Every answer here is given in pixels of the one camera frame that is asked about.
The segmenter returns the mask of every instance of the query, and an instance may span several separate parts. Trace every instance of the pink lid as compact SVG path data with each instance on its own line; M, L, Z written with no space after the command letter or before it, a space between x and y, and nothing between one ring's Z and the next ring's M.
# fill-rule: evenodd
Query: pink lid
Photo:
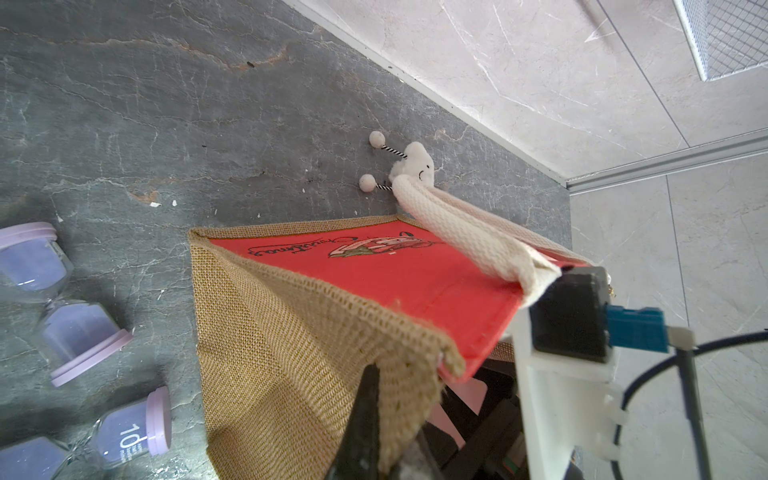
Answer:
M147 397L147 447L153 457L170 450L170 393L166 386Z
M74 377L87 371L101 360L106 359L108 356L123 348L133 339L134 336L128 333L126 329L120 330L105 341L91 347L85 353L76 356L54 370L51 373L51 383L53 383L53 386L64 385L66 382L69 382Z
M48 222L22 223L0 229L0 250L37 238L56 240L56 229Z

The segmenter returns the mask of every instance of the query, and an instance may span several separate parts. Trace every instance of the jute tote bag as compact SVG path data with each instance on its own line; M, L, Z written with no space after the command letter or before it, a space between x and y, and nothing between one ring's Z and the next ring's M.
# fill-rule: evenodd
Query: jute tote bag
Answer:
M411 177L393 190L415 220L189 232L208 455L223 480L322 478L373 362L387 472L441 379L471 376L558 265L589 264Z

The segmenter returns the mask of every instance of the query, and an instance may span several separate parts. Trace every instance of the plush toy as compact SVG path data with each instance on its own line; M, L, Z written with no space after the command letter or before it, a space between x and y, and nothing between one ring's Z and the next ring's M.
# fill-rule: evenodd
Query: plush toy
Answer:
M432 157L429 156L424 145L420 142L411 142L403 153L387 147L384 134L380 131L372 131L368 140L371 142L371 147L386 150L402 157L402 160L396 161L389 171L390 183L399 175L405 174L418 178L427 187L435 186L435 162L432 161ZM374 188L392 191L392 187L379 184L371 174L365 174L360 178L360 190L369 193Z

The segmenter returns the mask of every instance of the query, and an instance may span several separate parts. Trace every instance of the black cable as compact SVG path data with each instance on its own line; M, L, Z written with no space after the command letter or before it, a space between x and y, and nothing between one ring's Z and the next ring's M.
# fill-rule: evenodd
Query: black cable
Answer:
M762 332L747 333L739 336L729 336L724 339L719 339L713 342L708 342L708 343L699 345L694 350L694 357L703 355L704 353L714 352L715 350L730 348L732 346L748 345L750 343L758 343L758 342L766 342L766 341L768 341L768 329ZM624 391L624 399L621 401L621 409L623 410L627 409L627 405L629 405L629 402L632 400L632 397L634 396L635 393L637 393L637 391L640 388L642 388L643 385L648 383L655 376L658 376L660 373L675 366L675 364L676 364L675 357L671 356L670 358L650 367L648 370L646 370L640 376L638 376ZM621 425L616 425L616 433L614 435L615 445L619 444L620 437L621 437ZM613 471L614 478L616 480L624 480L624 477L621 476L621 469L619 468L619 462L617 460L614 460L611 462L611 470Z
M690 430L694 436L696 460L699 465L701 480L712 480L710 453L707 449L707 437L704 435L704 415L701 412L699 387L696 381L696 363L693 350L675 349L677 372L680 374L680 384L683 386L683 403L685 416L690 422Z

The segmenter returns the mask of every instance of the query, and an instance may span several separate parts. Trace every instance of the wire mesh basket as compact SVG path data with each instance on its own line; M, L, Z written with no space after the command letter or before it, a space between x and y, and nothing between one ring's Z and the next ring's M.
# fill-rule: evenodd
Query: wire mesh basket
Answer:
M704 81L768 65L768 0L674 0Z

